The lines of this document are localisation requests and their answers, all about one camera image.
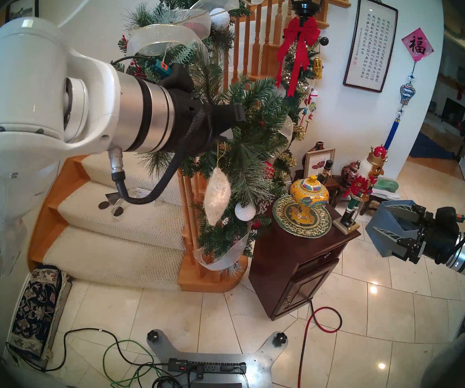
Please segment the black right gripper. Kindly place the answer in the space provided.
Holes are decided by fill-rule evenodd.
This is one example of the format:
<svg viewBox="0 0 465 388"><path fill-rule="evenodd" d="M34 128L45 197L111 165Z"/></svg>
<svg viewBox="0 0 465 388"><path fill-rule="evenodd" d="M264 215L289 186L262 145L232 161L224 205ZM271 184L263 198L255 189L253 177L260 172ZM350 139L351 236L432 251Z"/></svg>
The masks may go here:
<svg viewBox="0 0 465 388"><path fill-rule="evenodd" d="M371 227L371 240L376 247L396 247L394 256L414 264L422 255L436 264L446 264L460 236L458 214L453 207L438 208L436 214L415 204L391 204L386 210L396 219L401 229L416 231L412 237Z"/></svg>

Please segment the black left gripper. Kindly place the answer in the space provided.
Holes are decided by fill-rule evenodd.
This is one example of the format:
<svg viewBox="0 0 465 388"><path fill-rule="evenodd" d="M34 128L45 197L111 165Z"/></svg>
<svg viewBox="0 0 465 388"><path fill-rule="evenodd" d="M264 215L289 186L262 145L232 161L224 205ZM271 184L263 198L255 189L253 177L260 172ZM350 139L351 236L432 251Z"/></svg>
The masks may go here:
<svg viewBox="0 0 465 388"><path fill-rule="evenodd" d="M163 78L158 86L163 87L170 99L170 117L172 126L167 132L167 141L159 151L174 153L181 145L183 138L199 111L206 111L210 117L211 106L204 104L194 96L194 82L187 67L180 63L171 65L171 75ZM223 143L233 138L232 128L245 121L244 107L240 103L219 104L214 106L214 122L204 120L197 131L191 134L186 153L199 156L209 150L212 143Z"/></svg>

